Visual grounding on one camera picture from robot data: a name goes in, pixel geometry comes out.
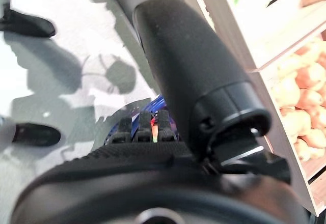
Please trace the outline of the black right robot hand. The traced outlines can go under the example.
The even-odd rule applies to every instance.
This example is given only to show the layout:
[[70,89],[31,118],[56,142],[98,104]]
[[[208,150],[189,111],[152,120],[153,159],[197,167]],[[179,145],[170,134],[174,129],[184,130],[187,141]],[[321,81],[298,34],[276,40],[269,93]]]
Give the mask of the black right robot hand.
[[35,179],[11,223],[308,223],[285,158],[257,142],[271,128],[243,68],[182,0],[148,0],[134,27],[167,104],[111,141]]

